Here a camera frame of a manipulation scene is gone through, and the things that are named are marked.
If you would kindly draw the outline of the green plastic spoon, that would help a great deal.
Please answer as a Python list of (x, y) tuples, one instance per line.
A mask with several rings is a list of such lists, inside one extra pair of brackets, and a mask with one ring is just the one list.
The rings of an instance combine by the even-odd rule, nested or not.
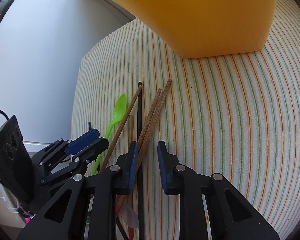
[(122, 94), (118, 98), (115, 104), (113, 118), (111, 119), (110, 124), (106, 131), (106, 135), (104, 136), (106, 139), (109, 139), (114, 125), (117, 124), (118, 122), (121, 122), (120, 119), (125, 114), (126, 109), (127, 109), (127, 96), (126, 94)]

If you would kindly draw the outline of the clear plastic spoon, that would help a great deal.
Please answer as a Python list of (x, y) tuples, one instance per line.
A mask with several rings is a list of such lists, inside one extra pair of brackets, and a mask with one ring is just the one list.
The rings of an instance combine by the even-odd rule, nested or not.
[(123, 203), (122, 205), (116, 206), (117, 215), (123, 219), (123, 221), (130, 228), (138, 228), (139, 227), (139, 219), (138, 215), (134, 211), (134, 209), (128, 205), (127, 203)]

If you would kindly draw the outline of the yellow plastic container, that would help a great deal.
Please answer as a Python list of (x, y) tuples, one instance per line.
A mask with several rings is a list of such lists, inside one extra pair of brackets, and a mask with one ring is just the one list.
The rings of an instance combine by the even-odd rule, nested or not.
[(112, 0), (179, 56), (249, 53), (266, 43), (276, 0)]

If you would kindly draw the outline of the pink cloth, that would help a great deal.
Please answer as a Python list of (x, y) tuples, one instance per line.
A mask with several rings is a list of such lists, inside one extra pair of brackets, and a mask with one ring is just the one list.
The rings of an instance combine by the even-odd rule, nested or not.
[(32, 217), (25, 218), (25, 223), (28, 224), (31, 221)]

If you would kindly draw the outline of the striped cloth mat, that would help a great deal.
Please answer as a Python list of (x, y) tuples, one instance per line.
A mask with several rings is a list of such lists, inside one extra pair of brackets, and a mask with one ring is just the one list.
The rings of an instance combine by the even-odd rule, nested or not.
[(106, 132), (121, 94), (143, 84), (143, 116), (172, 80), (143, 160), (145, 239), (178, 239), (179, 198), (164, 194), (157, 144), (197, 173), (223, 174), (287, 238), (300, 221), (300, 8), (276, 0), (256, 52), (183, 59), (139, 20), (81, 61), (71, 136)]

